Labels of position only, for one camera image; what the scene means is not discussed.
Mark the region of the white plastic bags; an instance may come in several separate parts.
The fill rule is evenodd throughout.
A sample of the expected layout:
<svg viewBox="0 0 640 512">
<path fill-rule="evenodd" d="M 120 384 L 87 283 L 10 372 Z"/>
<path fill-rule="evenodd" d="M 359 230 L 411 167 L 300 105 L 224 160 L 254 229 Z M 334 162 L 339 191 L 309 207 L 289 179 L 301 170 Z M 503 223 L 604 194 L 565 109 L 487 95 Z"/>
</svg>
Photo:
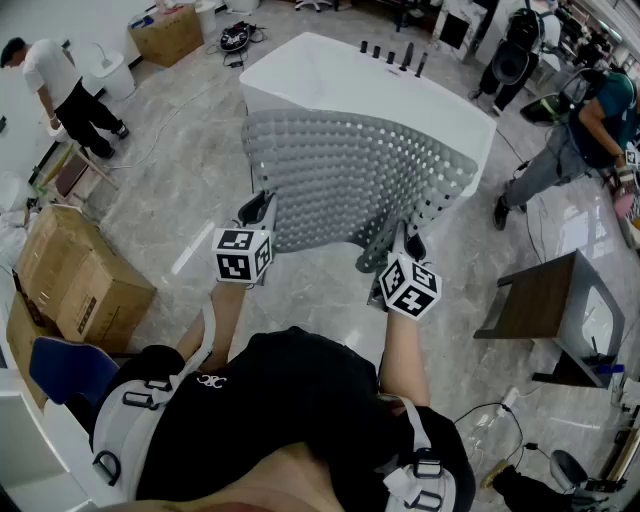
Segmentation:
<svg viewBox="0 0 640 512">
<path fill-rule="evenodd" d="M 26 243 L 37 195 L 24 178 L 0 172 L 0 260 L 15 267 Z"/>
</svg>

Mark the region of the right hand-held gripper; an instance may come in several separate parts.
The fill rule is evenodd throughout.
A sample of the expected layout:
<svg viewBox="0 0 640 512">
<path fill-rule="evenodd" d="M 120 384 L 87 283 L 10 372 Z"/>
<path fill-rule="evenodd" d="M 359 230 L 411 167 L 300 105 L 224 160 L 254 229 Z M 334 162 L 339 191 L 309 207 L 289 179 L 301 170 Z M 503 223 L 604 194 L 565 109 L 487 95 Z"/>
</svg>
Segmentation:
<svg viewBox="0 0 640 512">
<path fill-rule="evenodd" d="M 374 272 L 367 304 L 420 320 L 442 294 L 442 278 L 420 261 L 425 258 L 426 248 L 420 235 L 416 233 L 407 239 L 406 222 L 400 220 L 391 251 L 377 260 L 367 256 L 367 269 Z"/>
</svg>

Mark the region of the open cardboard box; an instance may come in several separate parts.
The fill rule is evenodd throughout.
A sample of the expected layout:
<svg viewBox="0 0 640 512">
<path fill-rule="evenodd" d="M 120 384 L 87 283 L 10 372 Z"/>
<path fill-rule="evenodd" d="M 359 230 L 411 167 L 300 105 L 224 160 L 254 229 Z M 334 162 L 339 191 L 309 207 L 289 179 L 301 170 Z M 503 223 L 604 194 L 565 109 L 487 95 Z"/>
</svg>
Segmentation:
<svg viewBox="0 0 640 512">
<path fill-rule="evenodd" d="M 168 68 L 204 44 L 193 4 L 177 4 L 172 10 L 144 14 L 132 20 L 129 34 L 143 60 Z"/>
</svg>

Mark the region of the blue chair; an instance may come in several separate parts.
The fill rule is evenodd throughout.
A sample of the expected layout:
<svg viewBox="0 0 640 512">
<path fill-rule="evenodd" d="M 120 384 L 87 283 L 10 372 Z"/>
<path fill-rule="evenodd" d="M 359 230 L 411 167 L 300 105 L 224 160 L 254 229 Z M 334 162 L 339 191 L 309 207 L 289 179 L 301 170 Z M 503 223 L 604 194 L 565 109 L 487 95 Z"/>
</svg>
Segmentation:
<svg viewBox="0 0 640 512">
<path fill-rule="evenodd" d="M 29 376 L 57 405 L 80 395 L 95 407 L 118 369 L 98 347 L 42 336 L 33 343 Z"/>
</svg>

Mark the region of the person's black shirt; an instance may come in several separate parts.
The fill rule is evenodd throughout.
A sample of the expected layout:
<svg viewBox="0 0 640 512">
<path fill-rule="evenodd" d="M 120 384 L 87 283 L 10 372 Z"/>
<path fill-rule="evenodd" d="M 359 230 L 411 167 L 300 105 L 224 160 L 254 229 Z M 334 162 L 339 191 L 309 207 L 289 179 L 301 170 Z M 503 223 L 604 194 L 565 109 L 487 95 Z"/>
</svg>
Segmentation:
<svg viewBox="0 0 640 512">
<path fill-rule="evenodd" d="M 179 385 L 156 427 L 135 496 L 185 502 L 303 443 L 328 466 L 345 512 L 384 512 L 381 467 L 413 459 L 413 432 L 378 396 L 374 366 L 292 327 L 257 334 L 234 359 Z"/>
</svg>

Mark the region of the grey perforated rubber mat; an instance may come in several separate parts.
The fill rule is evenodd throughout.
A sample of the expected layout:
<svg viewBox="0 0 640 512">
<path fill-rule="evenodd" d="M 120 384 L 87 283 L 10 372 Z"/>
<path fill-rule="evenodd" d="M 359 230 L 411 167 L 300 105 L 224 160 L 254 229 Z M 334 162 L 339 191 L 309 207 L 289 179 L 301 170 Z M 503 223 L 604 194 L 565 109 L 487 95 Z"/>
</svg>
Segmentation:
<svg viewBox="0 0 640 512">
<path fill-rule="evenodd" d="M 351 243 L 362 250 L 362 273 L 386 263 L 399 223 L 416 234 L 478 172 L 471 158 L 420 131 L 347 112 L 254 112 L 242 143 L 260 188 L 277 199 L 275 252 Z"/>
</svg>

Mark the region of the person's left forearm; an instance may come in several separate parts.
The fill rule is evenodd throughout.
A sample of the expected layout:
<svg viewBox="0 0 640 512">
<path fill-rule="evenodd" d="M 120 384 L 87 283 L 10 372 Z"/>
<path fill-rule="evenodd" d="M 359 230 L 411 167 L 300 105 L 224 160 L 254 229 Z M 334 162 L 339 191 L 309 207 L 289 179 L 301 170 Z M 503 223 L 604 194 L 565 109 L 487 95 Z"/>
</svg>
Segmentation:
<svg viewBox="0 0 640 512">
<path fill-rule="evenodd" d="M 227 363 L 246 289 L 246 284 L 219 282 L 209 294 L 207 304 L 213 308 L 216 329 L 211 355 L 200 366 L 202 372 L 211 374 Z M 204 313 L 200 311 L 176 346 L 185 361 L 200 348 L 204 333 Z"/>
</svg>

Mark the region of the white counter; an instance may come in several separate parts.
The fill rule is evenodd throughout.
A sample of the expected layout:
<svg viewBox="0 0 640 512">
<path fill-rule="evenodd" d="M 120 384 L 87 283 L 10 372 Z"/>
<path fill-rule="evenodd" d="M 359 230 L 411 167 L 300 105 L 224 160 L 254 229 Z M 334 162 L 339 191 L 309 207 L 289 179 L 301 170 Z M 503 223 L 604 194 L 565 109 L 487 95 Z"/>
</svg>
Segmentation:
<svg viewBox="0 0 640 512">
<path fill-rule="evenodd" d="M 20 512 L 93 512 L 120 501 L 92 465 L 88 435 L 64 406 L 32 409 L 0 393 L 0 488 Z"/>
</svg>

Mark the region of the white round washbasin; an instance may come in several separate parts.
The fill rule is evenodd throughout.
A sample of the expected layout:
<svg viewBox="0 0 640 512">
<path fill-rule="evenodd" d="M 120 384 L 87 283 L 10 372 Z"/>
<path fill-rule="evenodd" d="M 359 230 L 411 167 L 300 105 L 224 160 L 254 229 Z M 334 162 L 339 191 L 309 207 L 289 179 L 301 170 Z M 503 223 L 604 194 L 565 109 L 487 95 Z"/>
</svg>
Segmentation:
<svg viewBox="0 0 640 512">
<path fill-rule="evenodd" d="M 136 84 L 123 54 L 105 51 L 95 43 L 100 55 L 90 66 L 90 73 L 113 99 L 124 100 L 135 91 Z"/>
</svg>

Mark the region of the grey office chair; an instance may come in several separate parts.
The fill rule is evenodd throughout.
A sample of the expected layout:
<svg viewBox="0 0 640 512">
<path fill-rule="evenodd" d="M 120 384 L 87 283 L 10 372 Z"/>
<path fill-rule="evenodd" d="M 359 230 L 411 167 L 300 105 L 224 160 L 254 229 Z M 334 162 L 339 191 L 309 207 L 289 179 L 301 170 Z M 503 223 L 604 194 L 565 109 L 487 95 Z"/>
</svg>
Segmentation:
<svg viewBox="0 0 640 512">
<path fill-rule="evenodd" d="M 564 495 L 571 498 L 570 512 L 619 512 L 616 494 L 627 481 L 596 479 L 588 476 L 568 452 L 555 450 L 549 458 L 550 472 Z"/>
</svg>

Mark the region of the white bucket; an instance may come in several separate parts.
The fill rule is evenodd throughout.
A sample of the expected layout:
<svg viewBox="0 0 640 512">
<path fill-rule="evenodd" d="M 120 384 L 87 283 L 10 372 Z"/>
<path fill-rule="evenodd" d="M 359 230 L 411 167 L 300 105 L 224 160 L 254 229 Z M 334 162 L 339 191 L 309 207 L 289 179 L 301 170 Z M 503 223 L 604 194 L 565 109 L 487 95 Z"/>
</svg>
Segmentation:
<svg viewBox="0 0 640 512">
<path fill-rule="evenodd" d="M 208 35 L 216 29 L 217 0 L 196 0 L 194 8 L 203 35 Z"/>
</svg>

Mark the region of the person's right forearm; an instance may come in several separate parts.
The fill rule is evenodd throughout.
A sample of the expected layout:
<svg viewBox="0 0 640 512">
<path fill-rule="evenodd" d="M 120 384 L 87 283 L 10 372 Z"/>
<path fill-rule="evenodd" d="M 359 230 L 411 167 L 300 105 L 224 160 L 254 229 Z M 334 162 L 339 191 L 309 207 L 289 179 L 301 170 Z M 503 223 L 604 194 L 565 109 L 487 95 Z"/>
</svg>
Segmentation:
<svg viewBox="0 0 640 512">
<path fill-rule="evenodd" d="M 379 368 L 380 389 L 409 399 L 414 405 L 431 406 L 431 394 L 418 323 L 401 313 L 387 314 L 385 346 Z"/>
</svg>

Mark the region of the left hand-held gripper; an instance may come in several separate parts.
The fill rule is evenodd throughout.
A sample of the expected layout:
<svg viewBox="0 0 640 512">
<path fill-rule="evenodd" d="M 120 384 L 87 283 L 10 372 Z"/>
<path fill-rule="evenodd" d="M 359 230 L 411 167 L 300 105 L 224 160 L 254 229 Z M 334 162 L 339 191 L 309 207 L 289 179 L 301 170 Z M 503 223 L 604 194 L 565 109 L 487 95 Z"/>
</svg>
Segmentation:
<svg viewBox="0 0 640 512">
<path fill-rule="evenodd" d="M 261 227 L 216 228 L 212 252 L 217 279 L 246 285 L 264 284 L 264 275 L 273 262 L 273 230 L 277 216 L 278 199 L 264 191 L 255 193 L 238 210 L 241 224 Z"/>
</svg>

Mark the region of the white power strip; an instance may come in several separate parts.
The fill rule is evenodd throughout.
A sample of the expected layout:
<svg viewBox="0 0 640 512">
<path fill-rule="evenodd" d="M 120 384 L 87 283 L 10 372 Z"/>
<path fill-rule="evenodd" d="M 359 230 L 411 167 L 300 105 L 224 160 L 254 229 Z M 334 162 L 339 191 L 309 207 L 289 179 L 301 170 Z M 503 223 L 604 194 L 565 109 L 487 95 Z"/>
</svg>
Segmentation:
<svg viewBox="0 0 640 512">
<path fill-rule="evenodd" d="M 511 416 L 512 406 L 515 404 L 519 396 L 520 396 L 519 390 L 515 386 L 511 386 L 507 390 L 500 404 L 497 405 L 496 416 L 499 418 L 502 418 L 505 416 Z"/>
</svg>

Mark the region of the flat cardboard box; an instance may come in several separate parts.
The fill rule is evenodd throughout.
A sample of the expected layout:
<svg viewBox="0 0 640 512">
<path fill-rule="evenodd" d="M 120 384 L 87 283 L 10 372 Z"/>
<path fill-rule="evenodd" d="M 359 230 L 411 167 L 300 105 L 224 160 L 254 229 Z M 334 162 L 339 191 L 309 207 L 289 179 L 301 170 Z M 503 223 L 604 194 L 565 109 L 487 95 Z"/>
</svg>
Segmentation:
<svg viewBox="0 0 640 512">
<path fill-rule="evenodd" d="M 29 375 L 35 339 L 41 336 L 60 337 L 55 323 L 41 315 L 35 304 L 21 291 L 15 293 L 8 318 L 6 337 L 21 377 L 39 409 L 43 409 L 47 395 Z"/>
</svg>

